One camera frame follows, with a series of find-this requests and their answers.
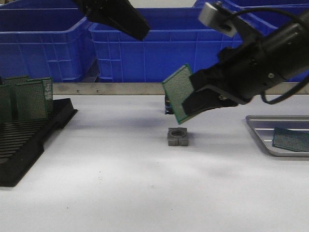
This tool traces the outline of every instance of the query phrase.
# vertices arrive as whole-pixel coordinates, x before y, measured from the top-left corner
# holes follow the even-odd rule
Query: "gray metal plate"
[[[272,146],[275,127],[309,132],[309,116],[247,116],[246,121],[257,139],[262,142],[272,155],[279,157],[309,157],[309,152],[294,152]]]

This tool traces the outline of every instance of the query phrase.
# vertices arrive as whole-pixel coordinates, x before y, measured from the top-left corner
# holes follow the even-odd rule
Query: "white table surface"
[[[277,158],[247,115],[306,115],[309,96],[256,97],[182,124],[168,146],[164,96],[55,96],[79,112],[14,188],[0,188],[1,232],[307,232],[309,159]]]

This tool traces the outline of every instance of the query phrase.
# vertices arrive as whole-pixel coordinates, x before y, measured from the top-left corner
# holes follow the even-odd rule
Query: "black robot arm segment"
[[[72,0],[87,19],[116,28],[142,40],[150,30],[143,16],[128,0]]]
[[[212,7],[222,11],[217,3]],[[218,22],[222,26],[221,30],[228,32],[231,28],[224,22],[232,23],[242,37],[243,44],[235,49],[225,48],[218,54],[217,64],[190,77],[194,92],[183,102],[187,115],[247,104],[258,94],[262,95],[265,102],[276,103],[309,82],[309,77],[306,77],[297,88],[278,101],[268,102],[265,99],[267,89],[309,70],[309,9],[300,16],[284,13],[292,21],[266,37],[236,17],[248,11],[262,10],[272,11],[261,8],[234,15],[230,12],[228,15],[225,9],[225,20]]]

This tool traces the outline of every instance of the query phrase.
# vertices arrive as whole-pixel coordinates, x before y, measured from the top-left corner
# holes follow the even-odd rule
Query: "black cable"
[[[257,7],[257,8],[251,8],[251,9],[246,9],[246,10],[242,10],[242,11],[238,11],[236,13],[233,13],[231,15],[229,15],[228,17],[226,17],[222,23],[231,20],[232,18],[242,15],[242,14],[247,14],[247,13],[252,13],[252,12],[273,12],[273,13],[278,13],[284,16],[287,16],[289,18],[291,18],[292,20],[294,20],[296,23],[298,23],[299,25],[301,25],[302,27],[304,27],[308,32],[309,32],[309,24],[304,22],[301,18],[299,18],[298,16],[284,11],[284,10],[280,10],[280,9],[275,9],[275,8],[269,8],[269,7]],[[266,99],[266,94],[265,91],[263,91],[261,93],[261,98],[262,101],[270,104],[270,105],[274,105],[277,104],[291,96],[293,96],[294,94],[296,94],[299,90],[301,90],[303,87],[305,87],[307,84],[309,83],[309,75],[306,76],[301,82],[299,82],[296,86],[294,86],[293,88],[291,88],[290,90],[288,90],[287,92],[285,92],[284,94],[282,94],[280,97],[277,97],[273,100],[268,101]]]

